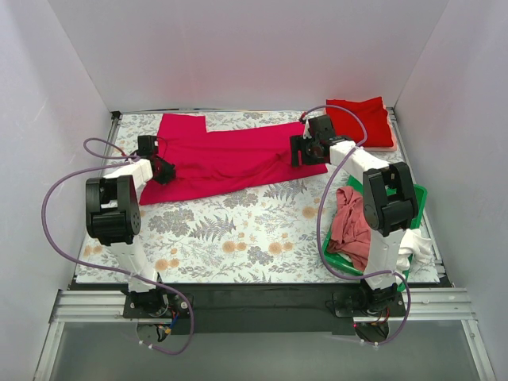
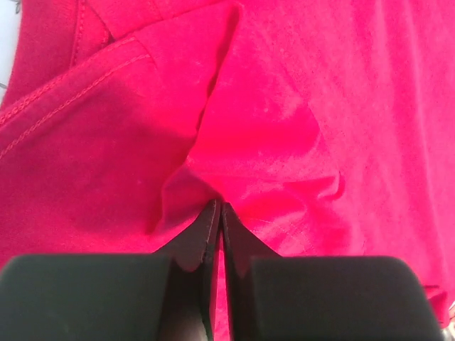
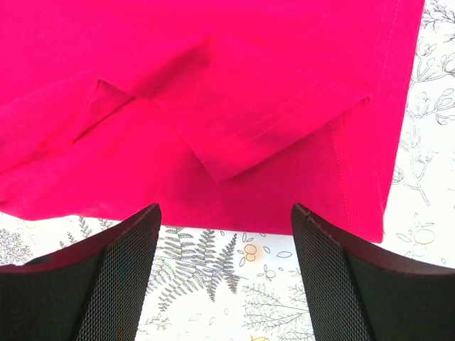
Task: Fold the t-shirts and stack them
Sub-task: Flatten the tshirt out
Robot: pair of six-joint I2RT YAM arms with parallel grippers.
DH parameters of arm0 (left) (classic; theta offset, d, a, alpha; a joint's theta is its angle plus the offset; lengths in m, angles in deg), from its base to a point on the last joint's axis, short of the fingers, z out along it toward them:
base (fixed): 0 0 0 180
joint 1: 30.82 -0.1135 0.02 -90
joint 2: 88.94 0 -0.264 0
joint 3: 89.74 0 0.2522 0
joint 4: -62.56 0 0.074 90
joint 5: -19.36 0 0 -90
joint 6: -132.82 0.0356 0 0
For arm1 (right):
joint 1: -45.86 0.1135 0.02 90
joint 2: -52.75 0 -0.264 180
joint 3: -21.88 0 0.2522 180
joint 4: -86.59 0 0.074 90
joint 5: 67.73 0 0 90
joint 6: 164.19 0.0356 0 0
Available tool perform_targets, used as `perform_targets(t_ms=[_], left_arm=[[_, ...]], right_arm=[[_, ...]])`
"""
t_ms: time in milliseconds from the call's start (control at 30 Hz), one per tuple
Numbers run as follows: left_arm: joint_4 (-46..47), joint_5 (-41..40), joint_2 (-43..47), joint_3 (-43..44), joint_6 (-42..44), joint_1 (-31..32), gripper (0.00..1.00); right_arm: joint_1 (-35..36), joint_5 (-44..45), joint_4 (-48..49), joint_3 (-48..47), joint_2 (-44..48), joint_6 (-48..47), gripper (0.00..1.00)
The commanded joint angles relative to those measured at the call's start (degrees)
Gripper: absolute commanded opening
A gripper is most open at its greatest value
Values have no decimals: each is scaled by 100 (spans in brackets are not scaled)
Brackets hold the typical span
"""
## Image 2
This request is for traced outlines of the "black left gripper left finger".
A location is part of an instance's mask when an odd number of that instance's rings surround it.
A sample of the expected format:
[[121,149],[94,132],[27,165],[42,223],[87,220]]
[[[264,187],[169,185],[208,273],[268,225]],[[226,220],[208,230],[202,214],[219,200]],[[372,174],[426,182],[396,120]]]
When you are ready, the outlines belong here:
[[220,202],[149,254],[29,254],[1,271],[2,340],[211,340]]

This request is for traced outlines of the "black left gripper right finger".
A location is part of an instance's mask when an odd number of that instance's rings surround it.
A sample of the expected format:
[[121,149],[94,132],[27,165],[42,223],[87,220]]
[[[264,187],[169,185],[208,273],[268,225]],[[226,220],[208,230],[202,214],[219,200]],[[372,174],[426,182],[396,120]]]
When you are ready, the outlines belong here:
[[280,256],[221,215],[233,340],[441,340],[424,291],[387,256]]

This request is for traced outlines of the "magenta t-shirt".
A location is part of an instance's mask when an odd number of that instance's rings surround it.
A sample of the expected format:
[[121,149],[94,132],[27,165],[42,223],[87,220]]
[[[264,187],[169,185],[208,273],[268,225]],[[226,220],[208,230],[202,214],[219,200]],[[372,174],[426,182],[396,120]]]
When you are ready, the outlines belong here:
[[453,1],[21,1],[1,262],[145,253],[221,197],[286,256],[454,301]]

